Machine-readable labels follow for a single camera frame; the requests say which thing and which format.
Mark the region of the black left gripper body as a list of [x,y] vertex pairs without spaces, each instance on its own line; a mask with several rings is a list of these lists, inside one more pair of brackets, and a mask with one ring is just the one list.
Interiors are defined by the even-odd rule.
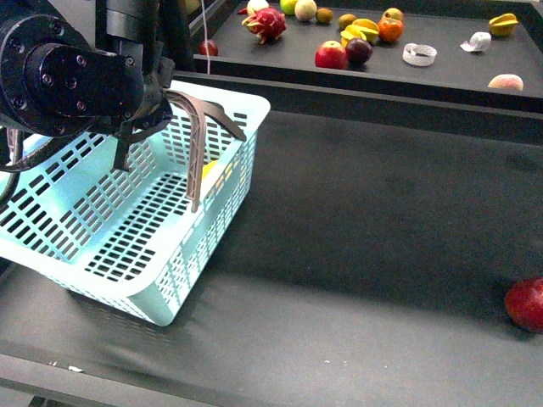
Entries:
[[156,12],[3,12],[1,126],[140,140],[171,120]]

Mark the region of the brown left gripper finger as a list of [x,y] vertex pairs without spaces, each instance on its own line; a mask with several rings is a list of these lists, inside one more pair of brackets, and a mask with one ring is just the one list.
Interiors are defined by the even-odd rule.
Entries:
[[196,123],[193,125],[195,131],[193,140],[195,142],[200,141],[205,133],[206,117],[210,117],[216,123],[218,123],[228,134],[233,138],[245,142],[247,137],[244,131],[224,112],[224,110],[211,102],[193,99],[193,106],[196,112]]

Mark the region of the grey-brown left gripper finger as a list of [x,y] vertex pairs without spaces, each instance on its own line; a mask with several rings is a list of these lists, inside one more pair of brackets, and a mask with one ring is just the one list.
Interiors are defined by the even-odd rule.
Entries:
[[183,92],[167,91],[168,100],[184,110],[190,121],[189,161],[187,198],[191,201],[191,212],[196,213],[199,208],[202,175],[204,168],[204,150],[206,120],[202,103]]

